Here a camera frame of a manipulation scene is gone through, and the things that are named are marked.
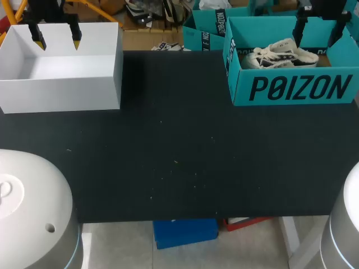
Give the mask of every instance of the black table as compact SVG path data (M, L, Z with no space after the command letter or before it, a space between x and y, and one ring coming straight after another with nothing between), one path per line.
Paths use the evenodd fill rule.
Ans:
M126 52L120 111L0 114L0 148L56 165L81 222L325 215L358 112L234 107L221 53Z

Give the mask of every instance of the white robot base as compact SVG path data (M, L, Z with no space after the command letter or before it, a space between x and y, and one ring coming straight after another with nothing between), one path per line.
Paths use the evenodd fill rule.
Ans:
M81 268L70 186L44 158L0 150L0 238L0 268Z

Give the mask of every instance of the blue box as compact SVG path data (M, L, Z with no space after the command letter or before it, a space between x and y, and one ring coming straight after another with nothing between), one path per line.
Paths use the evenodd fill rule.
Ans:
M153 231L158 249L216 239L215 219L154 221Z
M293 38L295 17L231 17L227 21L223 60L234 105L351 103L359 85L359 48L347 29L331 47L335 21L309 18L301 47L326 53L331 67L241 69L237 49L265 48Z
M225 36L225 27L228 17L251 16L254 11L253 0L248 0L246 7L236 7L220 10L200 10L199 0L193 7L193 17L196 28L210 34Z
M183 24L183 41L190 50L223 50L224 37L197 30L191 15Z

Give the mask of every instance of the shoelace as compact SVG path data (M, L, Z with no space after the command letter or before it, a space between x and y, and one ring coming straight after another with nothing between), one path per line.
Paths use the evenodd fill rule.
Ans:
M257 53L257 55L255 56L255 58L258 58L258 59L261 59L261 61L263 59L266 59L266 60L275 60L275 59L279 59L279 55L292 55L292 53L286 53L286 52L283 52L283 53L275 53L275 52L272 52L269 47L267 48L264 48L264 49L261 49L261 48L255 48L253 50L254 53ZM261 69L267 69L267 68L278 68L279 66L281 65L286 65L287 63L289 63L291 60L283 60L283 61L280 61L278 63L273 63L271 66L269 67L264 67L264 66L261 66L260 68Z

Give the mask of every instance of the sneaker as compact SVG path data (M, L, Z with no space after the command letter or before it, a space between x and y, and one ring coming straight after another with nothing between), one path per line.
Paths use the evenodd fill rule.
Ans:
M265 49L255 48L241 62L242 69L311 68L316 67L318 55L297 48L293 39L287 38L270 44Z
M166 20L178 25L185 18L185 9L181 5L180 0L163 0Z

